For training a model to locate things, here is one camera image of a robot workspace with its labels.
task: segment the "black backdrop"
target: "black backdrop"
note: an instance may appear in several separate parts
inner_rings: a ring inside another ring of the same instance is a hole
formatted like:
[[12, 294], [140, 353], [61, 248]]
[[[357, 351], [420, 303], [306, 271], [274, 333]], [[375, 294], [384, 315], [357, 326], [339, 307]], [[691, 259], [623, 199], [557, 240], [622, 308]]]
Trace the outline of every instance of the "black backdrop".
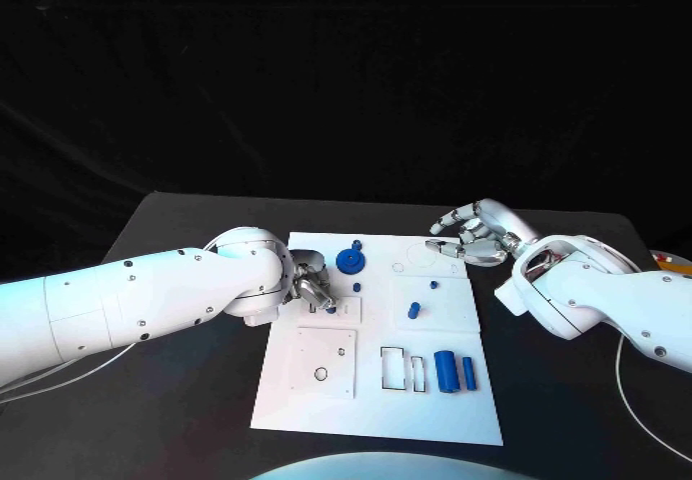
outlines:
[[642, 5], [96, 5], [0, 9], [3, 279], [97, 262], [155, 190], [488, 196], [685, 250]]

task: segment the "cable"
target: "cable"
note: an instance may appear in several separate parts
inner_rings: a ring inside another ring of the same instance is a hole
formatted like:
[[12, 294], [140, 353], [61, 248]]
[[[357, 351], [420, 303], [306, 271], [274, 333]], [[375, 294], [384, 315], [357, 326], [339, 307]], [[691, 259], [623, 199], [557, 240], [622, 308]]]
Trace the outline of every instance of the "cable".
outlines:
[[65, 385], [70, 385], [71, 383], [77, 382], [84, 377], [88, 377], [94, 372], [98, 372], [98, 370], [101, 370], [110, 363], [113, 363], [136, 345], [137, 344], [133, 343], [106, 363], [103, 363], [94, 370], [88, 371], [84, 375], [80, 375], [73, 380], [68, 380], [67, 382], [60, 383], [58, 385], [54, 385], [52, 387], [44, 388], [42, 390], [36, 390], [35, 392], [25, 393], [23, 395], [18, 395], [16, 397], [12, 397], [12, 398], [0, 399], [0, 405], [3, 403], [13, 402], [15, 400], [19, 400], [21, 398], [26, 398], [26, 397], [31, 397], [32, 395], [38, 395], [39, 393], [49, 392], [51, 390], [55, 390], [57, 388], [61, 388]]
[[623, 383], [620, 381], [620, 354], [623, 353], [623, 341], [625, 335], [620, 335], [620, 343], [617, 344], [617, 355], [616, 355], [616, 380], [617, 380], [617, 389], [620, 390], [620, 397], [623, 398], [625, 406], [628, 407], [628, 411], [630, 412], [632, 418], [639, 423], [639, 426], [645, 430], [645, 432], [652, 436], [652, 438], [678, 455], [681, 456], [688, 462], [692, 462], [692, 458], [690, 458], [685, 454], [682, 454], [646, 428], [642, 420], [635, 415], [635, 411], [632, 410], [630, 403], [628, 402], [628, 397], [625, 396], [623, 391]]
[[18, 388], [23, 387], [25, 385], [29, 385], [34, 383], [36, 380], [41, 380], [42, 378], [47, 378], [49, 375], [52, 375], [55, 372], [60, 372], [64, 368], [70, 367], [80, 359], [70, 360], [70, 362], [61, 363], [55, 368], [52, 368], [48, 372], [42, 373], [41, 375], [36, 375], [35, 377], [29, 378], [28, 380], [23, 380], [22, 382], [11, 384], [8, 387], [5, 387], [0, 390], [0, 395], [3, 393], [8, 393], [11, 390], [16, 390]]

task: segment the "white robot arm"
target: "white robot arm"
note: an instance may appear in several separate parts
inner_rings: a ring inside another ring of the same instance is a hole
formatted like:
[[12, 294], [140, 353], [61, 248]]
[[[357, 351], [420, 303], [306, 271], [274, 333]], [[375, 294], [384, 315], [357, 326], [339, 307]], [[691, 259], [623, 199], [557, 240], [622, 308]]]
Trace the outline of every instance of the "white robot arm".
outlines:
[[463, 244], [429, 240], [434, 251], [473, 265], [499, 265], [512, 254], [512, 277], [495, 294], [515, 315], [531, 312], [571, 340], [599, 322], [613, 325], [651, 358], [692, 372], [692, 277], [641, 272], [612, 247], [586, 236], [541, 238], [512, 210], [482, 200], [433, 225], [463, 222]]
[[331, 308], [320, 253], [290, 252], [270, 232], [241, 227], [209, 249], [184, 248], [0, 285], [0, 386], [52, 365], [209, 321], [250, 326], [305, 297]]

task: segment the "table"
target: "table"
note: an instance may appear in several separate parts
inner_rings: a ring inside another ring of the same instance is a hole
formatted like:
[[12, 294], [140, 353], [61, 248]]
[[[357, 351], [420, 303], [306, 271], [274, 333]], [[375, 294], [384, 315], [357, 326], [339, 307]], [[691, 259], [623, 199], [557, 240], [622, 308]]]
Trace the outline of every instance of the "table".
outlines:
[[[202, 247], [240, 226], [290, 231], [426, 235], [453, 207], [212, 197], [146, 197], [104, 262]], [[615, 214], [522, 211], [544, 234], [589, 234], [656, 268], [629, 220]], [[636, 426], [617, 394], [619, 335], [606, 325], [567, 342], [493, 297], [511, 262], [469, 267], [504, 447], [250, 429], [269, 326], [225, 315], [143, 342], [97, 374], [11, 404], [0, 416], [0, 478], [250, 478], [335, 453], [403, 451], [481, 462], [538, 478], [692, 475], [692, 466]], [[84, 359], [62, 381], [114, 352]], [[628, 346], [623, 383], [655, 432], [692, 452], [690, 374]]]

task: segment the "circular hole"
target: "circular hole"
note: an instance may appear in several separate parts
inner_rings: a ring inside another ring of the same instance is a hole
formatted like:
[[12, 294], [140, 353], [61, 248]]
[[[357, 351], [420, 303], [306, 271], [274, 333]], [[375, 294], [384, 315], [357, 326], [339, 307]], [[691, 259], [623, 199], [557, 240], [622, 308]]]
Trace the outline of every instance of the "circular hole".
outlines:
[[328, 369], [325, 367], [320, 367], [315, 371], [315, 378], [318, 379], [319, 382], [323, 382], [328, 379]]

